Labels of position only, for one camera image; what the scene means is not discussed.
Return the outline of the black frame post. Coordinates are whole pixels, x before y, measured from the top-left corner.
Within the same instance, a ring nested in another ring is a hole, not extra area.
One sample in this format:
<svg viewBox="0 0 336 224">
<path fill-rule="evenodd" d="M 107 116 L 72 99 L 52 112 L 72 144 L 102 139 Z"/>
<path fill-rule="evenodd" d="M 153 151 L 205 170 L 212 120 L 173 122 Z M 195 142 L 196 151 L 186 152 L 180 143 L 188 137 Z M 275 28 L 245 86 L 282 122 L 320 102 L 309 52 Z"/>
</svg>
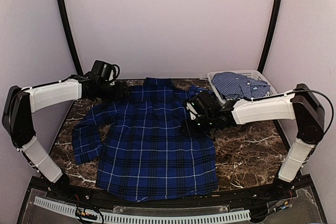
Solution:
<svg viewBox="0 0 336 224">
<path fill-rule="evenodd" d="M 83 73 L 83 69 L 82 69 L 79 56 L 77 53 L 75 41 L 72 35 L 65 0 L 57 0 L 57 4 L 58 4 L 61 23 L 62 23 L 63 30 L 65 33 L 65 37 L 66 37 L 66 41 L 67 41 L 68 49 L 70 51 L 70 56 L 71 56 L 73 65 L 75 67 L 76 73 L 80 76 L 83 76 L 84 73 Z"/>
<path fill-rule="evenodd" d="M 280 12 L 281 1 L 282 0 L 274 0 L 273 5 L 272 5 L 272 11 L 271 11 L 271 15 L 270 15 L 270 21 L 269 21 L 269 25 L 268 25 L 267 35 L 266 35 L 266 38 L 265 38 L 265 43 L 264 43 L 264 46 L 263 46 L 263 50 L 262 50 L 260 60 L 259 60 L 259 64 L 258 64 L 258 68 L 257 68 L 257 70 L 260 73 L 263 73 L 263 71 L 265 70 L 265 67 L 266 67 L 267 59 L 268 59 L 269 52 L 270 52 L 270 49 L 271 49 L 272 40 L 273 40 L 275 30 L 276 30 L 278 15 L 279 15 L 279 12 Z"/>
</svg>

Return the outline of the blue plaid long sleeve shirt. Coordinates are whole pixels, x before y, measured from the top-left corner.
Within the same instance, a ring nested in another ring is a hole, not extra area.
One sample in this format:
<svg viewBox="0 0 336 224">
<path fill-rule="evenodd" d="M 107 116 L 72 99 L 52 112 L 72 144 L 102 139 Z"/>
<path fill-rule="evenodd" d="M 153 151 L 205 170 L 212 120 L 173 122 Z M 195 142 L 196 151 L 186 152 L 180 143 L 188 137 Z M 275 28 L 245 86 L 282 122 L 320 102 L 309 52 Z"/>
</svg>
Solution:
<svg viewBox="0 0 336 224">
<path fill-rule="evenodd" d="M 98 158 L 97 187 L 132 202 L 213 192 L 213 141 L 182 133 L 190 116 L 185 103 L 199 93 L 171 79 L 146 78 L 128 98 L 92 107 L 72 131 L 76 164 Z"/>
</svg>

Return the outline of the black frame post right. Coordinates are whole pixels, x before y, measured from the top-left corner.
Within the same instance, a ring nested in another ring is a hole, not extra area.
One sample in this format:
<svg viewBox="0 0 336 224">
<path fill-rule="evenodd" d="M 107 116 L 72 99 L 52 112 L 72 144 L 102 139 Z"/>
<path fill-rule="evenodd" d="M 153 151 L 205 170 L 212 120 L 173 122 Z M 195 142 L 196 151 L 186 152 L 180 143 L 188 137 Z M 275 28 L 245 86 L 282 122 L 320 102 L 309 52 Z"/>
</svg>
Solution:
<svg viewBox="0 0 336 224">
<path fill-rule="evenodd" d="M 260 73 L 263 73 L 263 71 L 265 70 L 265 67 L 266 67 L 267 59 L 268 59 L 269 52 L 270 52 L 270 49 L 271 49 L 272 40 L 273 40 L 275 30 L 276 30 L 278 15 L 279 15 L 279 12 L 280 12 L 281 1 L 282 0 L 274 0 L 273 5 L 272 5 L 272 11 L 271 11 L 271 15 L 270 15 L 270 21 L 269 21 L 269 25 L 268 25 L 267 35 L 266 35 L 266 38 L 265 38 L 265 43 L 264 43 L 264 46 L 263 46 L 263 50 L 262 50 L 260 60 L 259 60 L 259 64 L 258 64 L 258 68 L 257 68 L 257 70 Z"/>
</svg>

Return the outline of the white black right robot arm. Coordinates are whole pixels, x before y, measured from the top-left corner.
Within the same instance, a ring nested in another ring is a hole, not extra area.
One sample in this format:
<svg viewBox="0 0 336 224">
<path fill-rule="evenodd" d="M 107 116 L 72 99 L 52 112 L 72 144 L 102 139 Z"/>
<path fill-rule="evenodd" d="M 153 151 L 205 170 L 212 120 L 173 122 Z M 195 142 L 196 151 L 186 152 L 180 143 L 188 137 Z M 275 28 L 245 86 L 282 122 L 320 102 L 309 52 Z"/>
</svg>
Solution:
<svg viewBox="0 0 336 224">
<path fill-rule="evenodd" d="M 196 136 L 254 122 L 278 121 L 290 143 L 278 180 L 268 187 L 269 197 L 278 200 L 287 193 L 287 183 L 294 181 L 332 125 L 325 123 L 325 109 L 318 97 L 331 102 L 325 94 L 303 83 L 284 93 L 224 102 L 202 92 L 186 102 L 190 116 L 182 123 L 182 131 Z"/>
</svg>

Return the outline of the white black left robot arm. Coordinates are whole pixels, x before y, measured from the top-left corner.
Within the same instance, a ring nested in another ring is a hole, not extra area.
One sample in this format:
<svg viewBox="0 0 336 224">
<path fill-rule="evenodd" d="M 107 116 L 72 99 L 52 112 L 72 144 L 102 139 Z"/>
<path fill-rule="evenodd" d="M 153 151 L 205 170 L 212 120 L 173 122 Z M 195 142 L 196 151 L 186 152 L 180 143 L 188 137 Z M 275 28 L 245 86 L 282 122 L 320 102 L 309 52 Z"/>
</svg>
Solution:
<svg viewBox="0 0 336 224">
<path fill-rule="evenodd" d="M 72 75 L 63 80 L 36 86 L 11 86 L 8 90 L 2 115 L 2 125 L 12 145 L 22 153 L 32 168 L 54 185 L 54 193 L 63 201 L 74 197 L 68 185 L 69 177 L 49 154 L 49 147 L 40 140 L 40 130 L 45 125 L 37 119 L 40 111 L 50 111 L 63 103 L 88 98 L 115 101 L 126 98 L 129 88 L 125 81 L 110 84 Z"/>
</svg>

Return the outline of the white plastic laundry basket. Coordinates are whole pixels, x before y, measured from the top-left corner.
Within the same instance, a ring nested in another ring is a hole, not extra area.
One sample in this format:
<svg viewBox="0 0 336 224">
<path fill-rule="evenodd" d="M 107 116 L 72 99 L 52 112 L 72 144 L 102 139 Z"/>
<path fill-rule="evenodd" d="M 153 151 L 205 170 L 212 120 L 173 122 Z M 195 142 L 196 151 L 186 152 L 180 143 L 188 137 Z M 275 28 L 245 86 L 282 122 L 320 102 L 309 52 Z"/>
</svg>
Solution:
<svg viewBox="0 0 336 224">
<path fill-rule="evenodd" d="M 277 94 L 257 70 L 209 72 L 207 78 L 221 103 L 233 99 L 254 100 Z"/>
</svg>

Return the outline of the blue small-check shirt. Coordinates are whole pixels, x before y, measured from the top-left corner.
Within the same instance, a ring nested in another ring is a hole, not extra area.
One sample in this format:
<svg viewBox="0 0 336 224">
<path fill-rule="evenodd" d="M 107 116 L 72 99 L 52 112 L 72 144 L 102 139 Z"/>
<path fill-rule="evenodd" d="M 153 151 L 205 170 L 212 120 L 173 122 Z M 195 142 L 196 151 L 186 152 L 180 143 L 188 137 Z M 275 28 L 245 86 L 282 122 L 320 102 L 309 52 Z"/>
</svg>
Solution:
<svg viewBox="0 0 336 224">
<path fill-rule="evenodd" d="M 270 85 L 233 72 L 214 74 L 211 83 L 226 99 L 262 98 L 270 94 Z"/>
</svg>

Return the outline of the black frame post left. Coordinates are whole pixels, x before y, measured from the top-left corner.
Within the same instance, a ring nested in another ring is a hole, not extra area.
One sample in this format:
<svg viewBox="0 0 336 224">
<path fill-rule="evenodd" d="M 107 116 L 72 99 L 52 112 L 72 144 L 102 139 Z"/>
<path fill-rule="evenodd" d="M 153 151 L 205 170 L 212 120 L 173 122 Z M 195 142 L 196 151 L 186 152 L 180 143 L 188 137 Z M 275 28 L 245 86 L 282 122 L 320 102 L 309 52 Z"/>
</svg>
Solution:
<svg viewBox="0 0 336 224">
<path fill-rule="evenodd" d="M 70 56 L 71 56 L 73 65 L 75 67 L 76 73 L 80 76 L 83 76 L 84 73 L 83 73 L 83 69 L 82 69 L 79 56 L 77 53 L 75 41 L 72 35 L 65 0 L 57 0 L 57 4 L 58 4 L 61 23 L 62 23 L 63 30 L 65 33 L 65 37 L 66 37 L 66 41 L 67 41 L 68 49 L 70 51 Z"/>
</svg>

